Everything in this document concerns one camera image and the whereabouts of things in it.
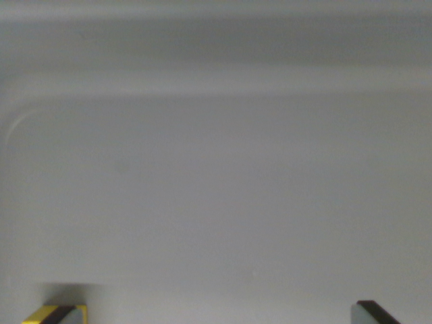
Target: black edge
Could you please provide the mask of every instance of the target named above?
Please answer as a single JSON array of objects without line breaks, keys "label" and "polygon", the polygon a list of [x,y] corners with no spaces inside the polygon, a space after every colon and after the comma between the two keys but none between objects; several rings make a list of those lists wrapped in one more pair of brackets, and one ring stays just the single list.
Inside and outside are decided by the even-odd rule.
[{"label": "black edge", "polygon": [[392,317],[384,308],[378,305],[374,300],[359,300],[358,305],[361,305],[379,324],[400,324],[400,322]]},{"label": "black edge", "polygon": [[58,324],[75,308],[75,306],[58,306],[50,315],[45,317],[40,324]]}]

